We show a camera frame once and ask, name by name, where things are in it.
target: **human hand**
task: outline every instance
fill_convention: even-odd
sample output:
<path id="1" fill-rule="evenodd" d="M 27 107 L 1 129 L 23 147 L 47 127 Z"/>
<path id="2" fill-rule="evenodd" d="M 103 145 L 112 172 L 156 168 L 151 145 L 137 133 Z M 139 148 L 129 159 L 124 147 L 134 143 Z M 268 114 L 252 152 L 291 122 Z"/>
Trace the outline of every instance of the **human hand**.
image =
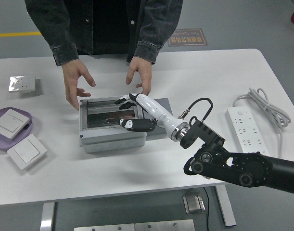
<path id="1" fill-rule="evenodd" d="M 134 73 L 138 72 L 141 76 L 141 83 L 136 88 L 142 87 L 142 94 L 149 95 L 151 91 L 152 65 L 151 62 L 140 57 L 133 57 L 129 64 L 126 84 L 130 84 L 133 80 Z"/>
<path id="2" fill-rule="evenodd" d="M 79 59 L 62 64 L 62 70 L 64 72 L 65 98 L 76 110 L 78 110 L 79 103 L 77 96 L 91 96 L 91 94 L 86 93 L 84 89 L 77 87 L 79 77 L 83 76 L 92 87 L 95 87 L 94 79 L 89 74 L 86 66 Z"/>

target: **power socket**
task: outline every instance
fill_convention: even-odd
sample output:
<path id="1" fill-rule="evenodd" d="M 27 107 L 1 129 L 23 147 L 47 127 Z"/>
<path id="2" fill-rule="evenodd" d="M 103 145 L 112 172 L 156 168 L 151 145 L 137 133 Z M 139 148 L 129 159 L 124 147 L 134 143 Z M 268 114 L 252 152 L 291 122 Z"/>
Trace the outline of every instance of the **power socket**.
<path id="1" fill-rule="evenodd" d="M 226 112 L 226 117 L 239 152 L 260 152 L 263 155 L 269 155 L 248 107 L 230 107 Z"/>
<path id="2" fill-rule="evenodd" d="M 12 76 L 10 77 L 9 92 L 32 92 L 36 90 L 36 76 Z"/>

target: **coiled cord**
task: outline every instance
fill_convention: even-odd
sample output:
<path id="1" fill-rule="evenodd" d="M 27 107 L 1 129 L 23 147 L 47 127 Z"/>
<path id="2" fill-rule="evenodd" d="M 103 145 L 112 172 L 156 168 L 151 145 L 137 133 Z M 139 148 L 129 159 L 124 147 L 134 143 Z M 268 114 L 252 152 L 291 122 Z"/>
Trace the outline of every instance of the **coiled cord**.
<path id="1" fill-rule="evenodd" d="M 280 134 L 280 149 L 279 149 L 279 156 L 282 157 L 282 146 L 283 146 L 283 136 L 282 136 L 282 129 L 287 127 L 288 124 L 291 123 L 291 119 L 289 115 L 284 112 L 282 109 L 276 107 L 275 105 L 271 104 L 268 101 L 268 96 L 262 88 L 258 90 L 249 88 L 249 92 L 244 95 L 238 96 L 233 101 L 233 106 L 236 106 L 236 102 L 241 99 L 252 99 L 256 102 L 256 104 L 267 114 L 268 118 L 278 130 Z"/>

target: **black cable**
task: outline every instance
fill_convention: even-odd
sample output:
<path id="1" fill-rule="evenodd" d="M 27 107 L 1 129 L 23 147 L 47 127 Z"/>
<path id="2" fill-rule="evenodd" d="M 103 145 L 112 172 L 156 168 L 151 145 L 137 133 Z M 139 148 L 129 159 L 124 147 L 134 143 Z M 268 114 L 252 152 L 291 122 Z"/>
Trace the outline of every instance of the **black cable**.
<path id="1" fill-rule="evenodd" d="M 196 103 L 198 103 L 199 101 L 202 101 L 202 100 L 205 100 L 205 101 L 208 101 L 210 103 L 210 108 L 209 110 L 206 112 L 205 116 L 203 117 L 202 121 L 203 122 L 207 117 L 208 115 L 211 113 L 212 109 L 213 109 L 213 103 L 212 101 L 209 99 L 209 98 L 200 98 L 198 100 L 195 100 L 188 108 L 188 110 L 190 110 Z M 190 125 L 191 125 L 191 122 L 193 119 L 196 119 L 197 120 L 197 117 L 193 116 L 191 119 L 190 119 Z"/>
<path id="2" fill-rule="evenodd" d="M 206 194 L 206 196 L 208 198 L 208 211 L 207 211 L 207 216 L 206 216 L 206 229 L 207 229 L 207 231 L 209 231 L 209 206 L 210 206 L 210 200 L 209 200 L 209 195 L 206 192 L 205 187 L 203 187 L 203 189 L 205 190 L 205 194 Z"/>

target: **white table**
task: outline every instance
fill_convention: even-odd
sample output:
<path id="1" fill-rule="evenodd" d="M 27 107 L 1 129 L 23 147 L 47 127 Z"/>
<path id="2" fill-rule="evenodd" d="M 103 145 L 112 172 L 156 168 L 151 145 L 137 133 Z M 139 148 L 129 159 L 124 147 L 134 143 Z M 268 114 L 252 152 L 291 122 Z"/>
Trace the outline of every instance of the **white table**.
<path id="1" fill-rule="evenodd" d="M 131 85 L 125 84 L 128 67 L 123 55 L 83 56 L 81 60 L 97 86 L 89 87 L 83 77 L 79 86 L 92 98 L 141 91 L 135 89 L 140 82 L 138 74 Z M 39 79 L 38 91 L 27 95 L 9 93 L 9 77 L 26 74 L 35 74 Z M 284 131 L 283 158 L 294 161 L 294 106 L 258 50 L 160 53 L 153 66 L 150 96 L 168 97 L 175 116 L 194 100 L 211 98 L 214 109 L 205 123 L 226 139 L 226 149 L 236 152 L 225 112 L 235 97 L 247 93 L 249 87 L 263 88 L 272 103 L 289 113 L 292 123 Z M 238 104 L 249 105 L 245 100 Z M 65 100 L 62 70 L 51 57 L 0 59 L 0 109 L 4 107 L 16 107 L 33 116 L 32 133 L 48 152 L 31 168 L 21 171 L 0 150 L 0 205 L 223 184 L 183 173 L 183 165 L 202 141 L 184 150 L 178 142 L 161 136 L 147 140 L 141 148 L 85 153 L 79 147 L 78 112 Z M 186 119 L 201 119 L 208 107 L 206 102 L 197 104 Z M 271 156 L 278 157 L 279 136 L 263 114 L 256 108 L 252 112 Z"/>

